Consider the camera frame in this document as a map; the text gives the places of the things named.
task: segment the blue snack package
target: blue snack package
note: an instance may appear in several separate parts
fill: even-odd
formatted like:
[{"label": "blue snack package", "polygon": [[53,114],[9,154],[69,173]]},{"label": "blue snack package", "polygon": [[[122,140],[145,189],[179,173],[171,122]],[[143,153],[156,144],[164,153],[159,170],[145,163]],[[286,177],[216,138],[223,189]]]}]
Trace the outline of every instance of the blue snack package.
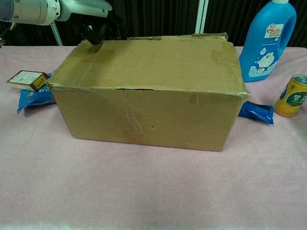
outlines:
[{"label": "blue snack package", "polygon": [[36,92],[21,90],[17,114],[20,114],[27,107],[38,107],[55,103],[56,101],[47,85],[44,85]]},{"label": "blue snack package", "polygon": [[273,113],[274,108],[271,105],[259,105],[252,102],[245,102],[242,105],[239,116],[273,125]]}]

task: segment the yellow can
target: yellow can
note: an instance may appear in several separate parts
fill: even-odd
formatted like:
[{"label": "yellow can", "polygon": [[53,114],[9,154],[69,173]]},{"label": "yellow can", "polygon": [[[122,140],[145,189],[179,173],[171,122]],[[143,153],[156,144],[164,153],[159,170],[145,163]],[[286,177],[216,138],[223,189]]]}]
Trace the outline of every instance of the yellow can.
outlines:
[{"label": "yellow can", "polygon": [[281,116],[292,117],[307,98],[307,75],[295,74],[275,105],[275,112]]}]

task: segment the can lid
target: can lid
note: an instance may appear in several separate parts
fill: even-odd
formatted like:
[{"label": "can lid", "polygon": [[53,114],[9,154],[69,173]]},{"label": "can lid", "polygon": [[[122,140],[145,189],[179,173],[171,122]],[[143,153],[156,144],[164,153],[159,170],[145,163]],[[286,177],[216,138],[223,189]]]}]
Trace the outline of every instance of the can lid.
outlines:
[{"label": "can lid", "polygon": [[307,86],[307,75],[305,74],[295,74],[293,75],[293,80],[298,84]]},{"label": "can lid", "polygon": [[287,4],[289,0],[272,0],[272,2],[277,4]]}]

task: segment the bottle label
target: bottle label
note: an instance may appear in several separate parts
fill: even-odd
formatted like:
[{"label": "bottle label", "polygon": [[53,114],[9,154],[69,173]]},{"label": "bottle label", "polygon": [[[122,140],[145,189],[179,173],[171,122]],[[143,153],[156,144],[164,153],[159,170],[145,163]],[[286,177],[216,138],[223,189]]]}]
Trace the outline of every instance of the bottle label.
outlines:
[{"label": "bottle label", "polygon": [[249,70],[250,77],[268,75],[273,71],[278,61],[278,43],[282,31],[283,24],[270,24],[267,27],[259,56]]}]

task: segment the cartoon character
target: cartoon character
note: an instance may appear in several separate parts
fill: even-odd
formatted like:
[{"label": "cartoon character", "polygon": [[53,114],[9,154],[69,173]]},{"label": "cartoon character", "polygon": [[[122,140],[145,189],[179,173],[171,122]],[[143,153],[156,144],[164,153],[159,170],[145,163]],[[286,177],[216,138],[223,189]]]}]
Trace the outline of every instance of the cartoon character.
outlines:
[{"label": "cartoon character", "polygon": [[271,24],[267,28],[267,32],[270,34],[275,30],[275,24]]},{"label": "cartoon character", "polygon": [[268,53],[263,56],[257,63],[259,64],[259,71],[264,71],[265,68],[269,67],[274,62],[274,53]]},{"label": "cartoon character", "polygon": [[259,68],[258,74],[263,74],[264,73],[264,68]]}]

